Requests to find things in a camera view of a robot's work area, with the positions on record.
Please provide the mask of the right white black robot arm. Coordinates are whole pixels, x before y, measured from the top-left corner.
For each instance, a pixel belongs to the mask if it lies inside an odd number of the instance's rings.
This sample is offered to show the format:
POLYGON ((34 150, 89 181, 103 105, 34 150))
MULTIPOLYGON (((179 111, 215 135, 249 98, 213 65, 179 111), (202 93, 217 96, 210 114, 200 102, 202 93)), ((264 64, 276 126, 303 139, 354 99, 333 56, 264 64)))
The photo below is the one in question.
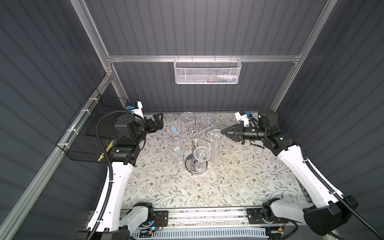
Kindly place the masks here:
POLYGON ((281 131, 278 114, 270 109, 260 110, 255 126, 244 121, 221 131, 227 138, 244 144, 261 141, 264 147, 278 157, 295 175, 307 191, 310 203, 288 203, 272 198, 263 203, 261 216, 266 223, 287 219, 306 224, 319 236, 331 235, 347 223, 358 206, 353 196, 345 196, 334 187, 306 157, 303 145, 281 131))

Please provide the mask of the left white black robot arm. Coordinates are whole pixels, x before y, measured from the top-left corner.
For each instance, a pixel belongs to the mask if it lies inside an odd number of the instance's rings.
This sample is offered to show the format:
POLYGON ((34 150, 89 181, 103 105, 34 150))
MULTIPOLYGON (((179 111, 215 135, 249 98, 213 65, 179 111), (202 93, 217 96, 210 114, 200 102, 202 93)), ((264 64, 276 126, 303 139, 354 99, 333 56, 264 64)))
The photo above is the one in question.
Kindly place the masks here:
POLYGON ((102 160, 108 165, 107 176, 96 210, 87 227, 77 232, 77 240, 130 240, 142 224, 148 225, 149 233, 156 231, 154 207, 151 203, 139 202, 123 218, 120 214, 125 188, 146 137, 163 127, 163 113, 147 119, 130 111, 117 110, 101 117, 95 131, 103 151, 102 160), (115 123, 117 136, 105 147, 99 130, 104 119, 114 114, 119 114, 115 123))

